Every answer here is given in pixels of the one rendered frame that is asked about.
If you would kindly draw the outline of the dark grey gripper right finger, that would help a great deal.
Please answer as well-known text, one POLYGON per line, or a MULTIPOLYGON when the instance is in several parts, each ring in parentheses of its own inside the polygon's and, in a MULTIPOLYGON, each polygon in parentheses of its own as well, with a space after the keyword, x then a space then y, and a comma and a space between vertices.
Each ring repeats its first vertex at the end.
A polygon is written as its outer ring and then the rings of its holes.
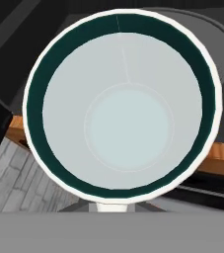
POLYGON ((162 209, 160 209, 150 203, 147 203, 147 202, 137 203, 135 205, 135 211, 137 211, 137 212, 142 212, 142 211, 163 212, 162 209))

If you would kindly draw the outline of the black appliance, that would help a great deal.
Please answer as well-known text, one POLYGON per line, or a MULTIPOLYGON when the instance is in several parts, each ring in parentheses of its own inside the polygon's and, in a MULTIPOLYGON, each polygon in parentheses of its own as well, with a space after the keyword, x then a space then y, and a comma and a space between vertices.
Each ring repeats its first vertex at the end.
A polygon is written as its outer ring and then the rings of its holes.
POLYGON ((224 211, 224 176, 196 172, 164 198, 224 211))

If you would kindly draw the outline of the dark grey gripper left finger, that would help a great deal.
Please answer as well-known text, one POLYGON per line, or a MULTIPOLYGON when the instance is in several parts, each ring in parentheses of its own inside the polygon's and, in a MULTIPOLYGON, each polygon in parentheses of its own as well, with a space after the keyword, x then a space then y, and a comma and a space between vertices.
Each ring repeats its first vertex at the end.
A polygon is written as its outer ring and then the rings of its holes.
POLYGON ((75 203, 60 212, 96 212, 97 206, 94 203, 75 203))

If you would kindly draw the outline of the grey microwave turntable plate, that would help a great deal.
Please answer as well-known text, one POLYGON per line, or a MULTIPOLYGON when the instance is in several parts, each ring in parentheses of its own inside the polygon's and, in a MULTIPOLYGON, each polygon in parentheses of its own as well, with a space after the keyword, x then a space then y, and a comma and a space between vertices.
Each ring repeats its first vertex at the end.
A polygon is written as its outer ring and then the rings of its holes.
POLYGON ((224 83, 224 25, 205 15, 187 10, 167 7, 143 7, 143 10, 167 16, 189 29, 210 53, 221 83, 224 83))

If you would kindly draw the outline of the black microwave door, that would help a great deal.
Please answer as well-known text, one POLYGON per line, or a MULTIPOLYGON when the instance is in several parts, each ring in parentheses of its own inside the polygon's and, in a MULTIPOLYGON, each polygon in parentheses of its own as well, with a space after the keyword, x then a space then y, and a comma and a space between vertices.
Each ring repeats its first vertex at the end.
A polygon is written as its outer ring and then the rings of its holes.
POLYGON ((0 144, 37 57, 66 15, 66 0, 0 0, 0 144))

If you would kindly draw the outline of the white mug with green rim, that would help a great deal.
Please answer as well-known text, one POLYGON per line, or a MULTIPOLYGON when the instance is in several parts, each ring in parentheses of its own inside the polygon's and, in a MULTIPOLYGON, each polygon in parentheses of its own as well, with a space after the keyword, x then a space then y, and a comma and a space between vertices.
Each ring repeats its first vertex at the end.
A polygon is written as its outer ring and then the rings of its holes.
POLYGON ((100 211, 175 189, 206 158, 221 115, 222 85, 205 45, 140 9, 65 28, 38 56, 23 100, 38 165, 100 211))

